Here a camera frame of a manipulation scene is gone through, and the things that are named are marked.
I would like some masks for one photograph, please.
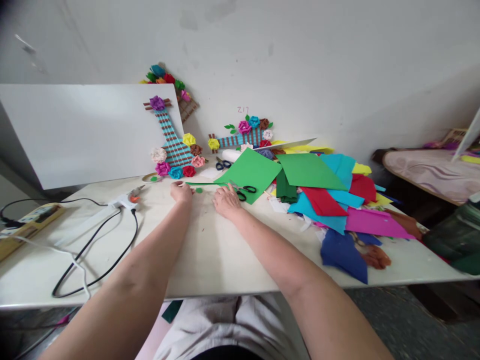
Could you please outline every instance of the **table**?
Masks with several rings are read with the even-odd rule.
[[[169,186],[173,180],[150,183],[140,193],[141,204],[136,214],[139,232],[136,244],[142,241],[173,207]],[[211,182],[196,175],[191,182]],[[108,203],[122,193],[142,184],[141,177],[133,177],[85,186],[68,198],[91,198]],[[277,291],[278,287],[263,269],[247,243],[235,227],[216,213],[212,194],[216,185],[203,186],[203,193],[193,196],[193,210],[184,246],[170,277],[166,299],[209,295],[258,294]],[[252,214],[278,231],[302,253],[324,269],[342,288],[397,286],[434,282],[451,282],[480,279],[457,271],[443,262],[417,240],[384,237],[382,249],[392,264],[385,270],[368,268],[369,285],[365,285],[342,271],[323,266],[320,243],[311,226],[300,232],[304,224],[294,214],[273,212],[263,194],[253,205],[244,204]],[[72,232],[74,227],[103,208],[89,201],[65,204],[67,211],[42,230],[34,240],[39,244],[53,245]],[[88,230],[65,249],[78,252],[90,238],[96,226]],[[113,218],[100,231],[97,239],[84,253],[81,262],[88,270],[88,281],[103,274],[131,241],[135,221],[129,211]],[[51,292],[71,261],[64,254],[39,249],[25,244],[0,263],[0,309],[30,309],[45,307],[80,306],[86,296],[83,291],[66,298],[52,298]],[[81,286],[82,274],[75,269],[64,282],[60,293]],[[101,281],[90,287],[94,294]]]

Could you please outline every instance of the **black scissors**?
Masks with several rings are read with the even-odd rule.
[[[229,167],[232,166],[232,163],[230,161],[222,160],[218,156],[216,157],[216,159],[218,160],[218,162],[215,164],[215,168],[218,171],[223,170],[224,168],[228,169]]]
[[[240,190],[245,190],[246,192],[248,192],[250,194],[255,194],[257,192],[257,188],[254,187],[254,186],[246,185],[246,186],[240,187],[236,183],[234,183],[232,181],[232,179],[230,179],[229,181],[230,181],[230,184],[233,186],[233,188],[236,190],[236,194],[238,195],[238,199],[242,202],[247,200],[247,196],[243,192],[241,192]]]

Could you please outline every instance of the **hand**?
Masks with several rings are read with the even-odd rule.
[[[175,181],[170,185],[170,196],[177,202],[192,202],[192,195],[195,190],[183,181]]]
[[[228,184],[228,187],[221,186],[216,190],[213,197],[213,204],[217,213],[224,218],[231,220],[236,213],[243,210],[240,205],[240,200],[232,184]]]

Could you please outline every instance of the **yellow paper flower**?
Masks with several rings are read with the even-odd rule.
[[[208,139],[208,147],[212,150],[218,150],[220,148],[220,143],[217,139]]]
[[[183,143],[190,147],[197,143],[197,139],[195,139],[191,133],[187,132],[185,135],[183,135]]]

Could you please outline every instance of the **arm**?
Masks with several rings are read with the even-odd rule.
[[[41,360],[134,359],[159,314],[192,209],[192,189],[171,185],[176,203],[117,266]]]
[[[285,296],[312,359],[393,359],[350,297],[289,241],[244,210],[231,185],[218,189],[213,203]]]

